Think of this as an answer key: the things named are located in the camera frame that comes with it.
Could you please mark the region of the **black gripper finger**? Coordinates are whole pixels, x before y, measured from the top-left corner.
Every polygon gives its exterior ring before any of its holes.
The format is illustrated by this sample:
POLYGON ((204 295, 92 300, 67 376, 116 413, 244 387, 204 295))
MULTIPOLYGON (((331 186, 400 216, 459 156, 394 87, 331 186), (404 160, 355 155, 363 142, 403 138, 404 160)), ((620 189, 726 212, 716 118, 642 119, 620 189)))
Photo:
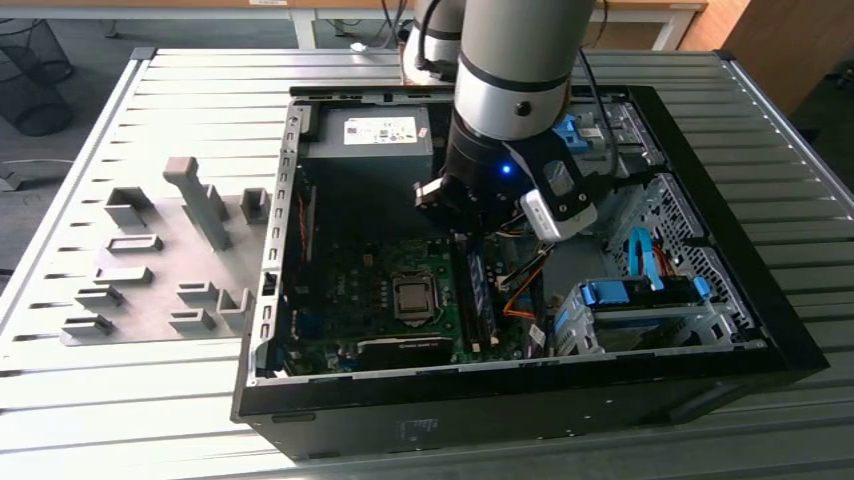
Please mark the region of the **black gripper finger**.
POLYGON ((432 223, 448 223, 452 211, 444 195, 443 179, 414 185, 415 209, 432 223))

